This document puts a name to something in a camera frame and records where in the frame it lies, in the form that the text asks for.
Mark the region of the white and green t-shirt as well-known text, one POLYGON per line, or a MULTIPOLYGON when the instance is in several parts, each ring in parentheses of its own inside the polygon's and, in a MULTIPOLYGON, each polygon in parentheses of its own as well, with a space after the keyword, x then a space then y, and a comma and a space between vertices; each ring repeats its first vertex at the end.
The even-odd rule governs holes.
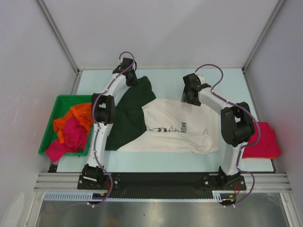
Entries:
POLYGON ((106 150, 207 155, 219 151, 218 114, 206 105, 156 98, 148 77, 116 106, 106 150))

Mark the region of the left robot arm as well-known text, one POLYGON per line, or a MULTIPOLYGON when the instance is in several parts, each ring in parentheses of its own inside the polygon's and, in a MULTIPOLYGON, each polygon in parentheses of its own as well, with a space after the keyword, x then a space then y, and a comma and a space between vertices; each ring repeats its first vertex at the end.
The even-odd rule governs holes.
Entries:
POLYGON ((134 57, 119 61, 120 64, 113 70, 109 83, 100 93, 94 93, 91 100, 93 132, 89 157, 82 170, 82 176, 94 189, 101 188, 105 183, 106 172, 103 165, 105 146, 116 120, 118 94, 138 84, 134 57))

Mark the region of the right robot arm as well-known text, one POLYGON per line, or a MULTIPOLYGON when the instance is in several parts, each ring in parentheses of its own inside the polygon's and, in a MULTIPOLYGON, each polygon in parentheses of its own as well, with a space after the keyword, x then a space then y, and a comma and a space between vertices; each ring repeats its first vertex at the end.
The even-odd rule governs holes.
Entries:
POLYGON ((255 134, 253 117, 246 102, 234 104, 216 94, 210 85, 202 84, 200 78, 191 73, 183 77, 184 103, 210 107, 221 118, 221 136, 226 143, 223 163, 218 171, 218 184, 224 190, 231 189, 240 178, 240 162, 243 151, 255 134))

